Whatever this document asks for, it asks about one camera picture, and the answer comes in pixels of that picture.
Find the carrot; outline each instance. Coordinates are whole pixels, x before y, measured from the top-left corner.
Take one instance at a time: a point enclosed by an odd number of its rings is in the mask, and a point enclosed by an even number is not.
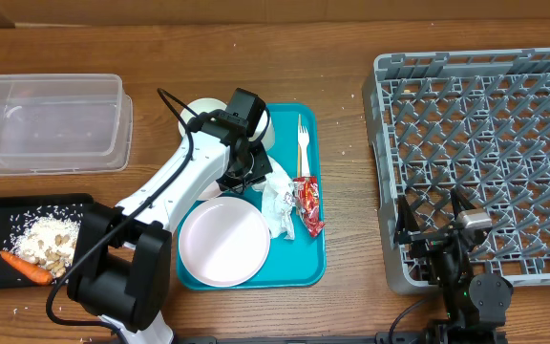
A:
[[[31,264],[9,252],[1,251],[0,254],[1,258],[3,258],[8,264],[38,285],[45,286],[53,282],[54,277],[48,270]]]

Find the gray plastic crate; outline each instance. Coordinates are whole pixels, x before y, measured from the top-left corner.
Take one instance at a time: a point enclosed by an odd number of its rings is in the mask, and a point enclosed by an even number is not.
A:
[[[432,230],[453,218],[455,185],[494,219],[476,271],[550,285],[550,48],[382,54],[362,94],[390,288],[433,288],[425,262],[393,243],[397,196]]]

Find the wooden surface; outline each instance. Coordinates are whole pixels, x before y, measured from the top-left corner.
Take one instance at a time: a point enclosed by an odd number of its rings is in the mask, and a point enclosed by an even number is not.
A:
[[[227,100],[244,87],[267,102],[302,102],[318,118],[326,274],[311,288],[194,292],[174,272],[165,320],[180,335],[218,337],[386,331],[418,298],[394,294],[385,280],[360,96],[372,61],[383,53],[549,46],[548,20],[3,30],[0,74],[120,75],[134,101],[135,132],[123,172],[1,178],[0,196],[88,192],[113,205],[136,191],[180,143],[157,87],[187,101]],[[44,313],[48,292],[0,290],[0,343],[76,343],[106,334],[52,324]],[[90,318],[65,295],[55,308],[67,318]],[[440,302],[400,329],[420,330],[427,316],[444,316]],[[506,330],[512,343],[550,343],[550,288],[516,289]]]

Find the red snack wrapper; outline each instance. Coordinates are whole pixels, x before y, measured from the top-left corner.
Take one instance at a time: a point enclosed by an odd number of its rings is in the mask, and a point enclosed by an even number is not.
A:
[[[316,177],[294,179],[294,198],[309,234],[315,238],[324,228],[320,221],[320,189]]]

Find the teal tray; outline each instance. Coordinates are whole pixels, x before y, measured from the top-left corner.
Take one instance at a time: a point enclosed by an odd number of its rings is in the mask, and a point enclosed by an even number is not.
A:
[[[315,115],[305,105],[297,103],[268,104],[271,113],[273,128],[275,129],[275,145],[267,152],[287,172],[290,178],[296,176],[298,159],[298,116],[301,115],[303,125],[310,136],[310,144],[307,149],[309,168],[311,174],[317,177],[320,184],[320,200],[322,199],[322,176],[320,173],[320,146],[317,140],[317,123]],[[257,208],[262,208],[263,194],[251,188],[242,196],[225,193],[221,197],[239,197]],[[201,202],[196,202],[188,214]],[[181,227],[188,214],[181,220]],[[320,218],[324,220],[324,202],[320,202]],[[292,222],[296,238],[293,241],[279,238],[271,240],[263,268],[254,277],[239,286],[229,289],[257,289],[276,287],[304,287],[310,286],[322,278],[326,271],[326,239],[325,229],[317,238],[311,238],[302,220],[292,210]],[[178,251],[177,261],[178,278],[184,286],[191,290],[221,290],[207,286],[196,280],[184,267]]]

